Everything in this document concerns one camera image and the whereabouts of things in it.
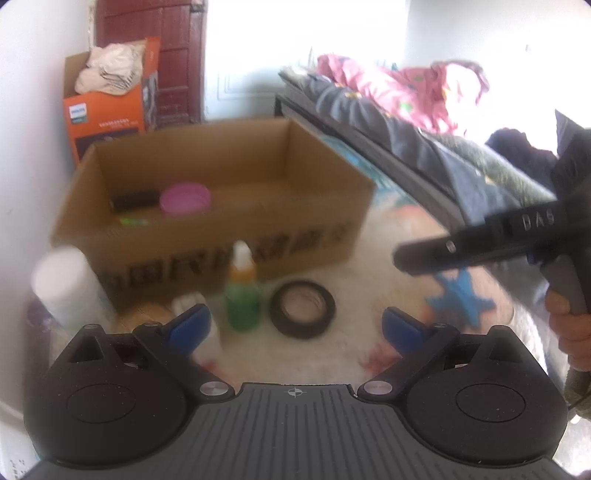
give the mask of cardboard box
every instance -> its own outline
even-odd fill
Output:
[[[204,213],[121,226],[111,197],[196,181]],[[245,240],[266,280],[345,260],[371,203],[373,182],[287,119],[169,128],[92,146],[73,180],[51,243],[87,256],[118,304],[220,288],[232,244]]]
[[[145,44],[142,81],[126,95],[102,92],[78,95],[74,84],[86,68],[90,52],[68,57],[64,71],[64,116],[70,146],[76,164],[96,141],[133,133],[152,131],[156,127],[158,94],[158,55],[160,39],[146,38],[132,44]]]

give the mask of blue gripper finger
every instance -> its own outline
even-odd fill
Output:
[[[198,305],[179,315],[173,322],[177,324],[170,330],[169,344],[183,355],[190,355],[209,335],[212,313],[205,305]]]
[[[426,330],[421,322],[396,307],[388,307],[384,310],[382,333],[388,343],[402,356],[422,347]]]

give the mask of green bottle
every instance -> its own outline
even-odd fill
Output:
[[[238,332],[252,330],[261,319],[261,288],[251,249],[243,241],[234,244],[226,290],[226,311],[230,325]]]

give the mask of white wall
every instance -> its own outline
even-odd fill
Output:
[[[591,127],[591,7],[583,0],[412,0],[404,66],[458,57],[484,67],[490,103],[503,110],[497,121],[518,127],[556,107]]]
[[[204,112],[209,120],[270,116],[283,66],[338,53],[400,62],[405,0],[210,0]]]
[[[88,49],[91,1],[10,0],[0,9],[0,410],[21,408],[29,275],[73,171],[63,62]]]

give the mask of pink lid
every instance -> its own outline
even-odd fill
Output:
[[[200,183],[177,183],[160,194],[160,208],[166,215],[202,212],[211,201],[211,193]]]

